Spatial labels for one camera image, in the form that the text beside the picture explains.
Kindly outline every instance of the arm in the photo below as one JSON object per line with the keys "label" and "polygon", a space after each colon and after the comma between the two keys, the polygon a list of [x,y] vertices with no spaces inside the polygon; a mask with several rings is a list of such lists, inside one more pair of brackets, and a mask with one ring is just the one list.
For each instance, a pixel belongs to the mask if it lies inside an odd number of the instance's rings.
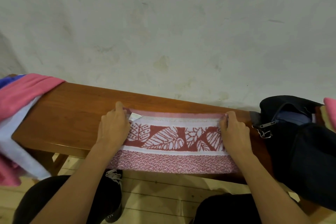
{"label": "arm", "polygon": [[233,111],[221,123],[225,149],[233,158],[250,187],[263,224],[309,224],[309,218],[286,194],[252,153],[250,129],[238,122]]}
{"label": "arm", "polygon": [[109,161],[125,141],[130,124],[121,102],[102,116],[98,139],[78,170],[69,177],[31,224],[84,224],[99,181]]}

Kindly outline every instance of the wooden bench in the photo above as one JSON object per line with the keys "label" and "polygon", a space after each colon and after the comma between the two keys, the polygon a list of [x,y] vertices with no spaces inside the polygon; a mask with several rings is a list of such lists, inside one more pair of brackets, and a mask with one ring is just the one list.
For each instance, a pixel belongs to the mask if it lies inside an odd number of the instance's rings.
{"label": "wooden bench", "polygon": [[[234,110],[65,82],[38,101],[12,138],[25,147],[52,175],[57,175],[69,155],[86,157],[96,142],[101,116],[113,109],[116,101],[122,101],[127,108],[156,112],[226,113]],[[270,155],[264,141],[251,127],[249,112],[234,111],[238,120],[250,127],[252,150],[273,175]],[[55,162],[52,160],[54,153],[59,153]],[[197,176],[245,183],[241,173]],[[301,200],[301,207],[312,216],[314,223],[320,222],[332,212],[305,200]]]}

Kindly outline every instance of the forearm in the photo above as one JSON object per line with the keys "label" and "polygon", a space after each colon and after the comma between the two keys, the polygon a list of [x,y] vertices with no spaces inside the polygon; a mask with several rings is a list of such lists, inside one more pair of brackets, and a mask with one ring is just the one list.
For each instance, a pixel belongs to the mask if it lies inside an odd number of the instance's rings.
{"label": "forearm", "polygon": [[78,170],[45,205],[31,224],[84,224],[91,209],[99,181],[111,159],[96,144]]}
{"label": "forearm", "polygon": [[310,223],[300,207],[253,155],[235,160],[250,187],[263,224]]}

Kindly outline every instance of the yellow cloth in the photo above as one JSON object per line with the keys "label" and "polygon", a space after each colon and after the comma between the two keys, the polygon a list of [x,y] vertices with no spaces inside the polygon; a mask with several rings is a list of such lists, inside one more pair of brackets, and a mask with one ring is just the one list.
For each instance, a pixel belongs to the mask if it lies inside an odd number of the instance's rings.
{"label": "yellow cloth", "polygon": [[324,121],[324,124],[325,124],[326,128],[328,128],[332,132],[336,133],[336,131],[334,130],[334,127],[332,126],[332,124],[329,120],[329,116],[328,116],[328,113],[327,113],[326,106],[325,105],[321,106],[320,110],[321,110],[322,119]]}

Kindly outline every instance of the white cloth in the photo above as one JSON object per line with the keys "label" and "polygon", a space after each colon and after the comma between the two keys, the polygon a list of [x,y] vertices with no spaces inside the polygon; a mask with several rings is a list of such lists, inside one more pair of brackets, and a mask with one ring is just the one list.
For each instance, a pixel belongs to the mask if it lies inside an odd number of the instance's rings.
{"label": "white cloth", "polygon": [[50,177],[50,173],[18,143],[12,140],[12,134],[40,97],[36,97],[16,114],[0,122],[0,153],[17,163],[32,177],[42,180]]}

